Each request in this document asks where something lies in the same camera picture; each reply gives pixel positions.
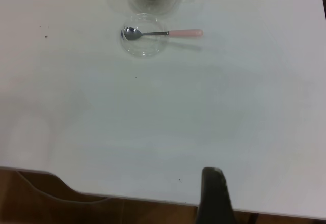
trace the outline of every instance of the glass saucer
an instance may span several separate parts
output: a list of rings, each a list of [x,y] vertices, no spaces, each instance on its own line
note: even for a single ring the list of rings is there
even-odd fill
[[[122,29],[124,30],[126,27],[136,28],[142,33],[167,31],[164,25],[150,14],[137,14],[129,18]],[[160,53],[165,48],[167,40],[167,36],[142,36],[137,40],[129,41],[124,33],[121,33],[122,47],[131,55],[139,57],[148,57]]]

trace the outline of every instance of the white table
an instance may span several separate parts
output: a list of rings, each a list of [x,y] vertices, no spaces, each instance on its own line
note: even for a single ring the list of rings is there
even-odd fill
[[[203,38],[150,59],[120,46],[127,0],[0,0],[0,14],[0,166],[191,205],[215,166],[237,210],[326,218],[322,0],[180,3],[163,21]]]

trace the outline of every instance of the floor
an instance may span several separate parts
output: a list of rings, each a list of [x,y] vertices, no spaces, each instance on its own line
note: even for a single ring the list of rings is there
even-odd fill
[[[32,188],[59,199],[54,200]],[[144,201],[108,199],[79,194],[51,175],[0,170],[0,224],[3,223],[194,223],[196,207]],[[239,224],[247,224],[249,213],[236,212]],[[312,220],[259,215],[256,224],[313,224]]]

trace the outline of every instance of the spoon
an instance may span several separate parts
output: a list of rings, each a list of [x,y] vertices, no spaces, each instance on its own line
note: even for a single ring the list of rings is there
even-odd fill
[[[124,36],[127,38],[127,40],[136,40],[140,38],[141,36],[170,36],[170,37],[199,37],[203,35],[203,30],[201,29],[189,29],[189,30],[175,30],[175,31],[169,31],[169,32],[147,32],[147,33],[141,33],[136,28],[132,27],[126,27],[125,29],[121,30],[121,37]]]

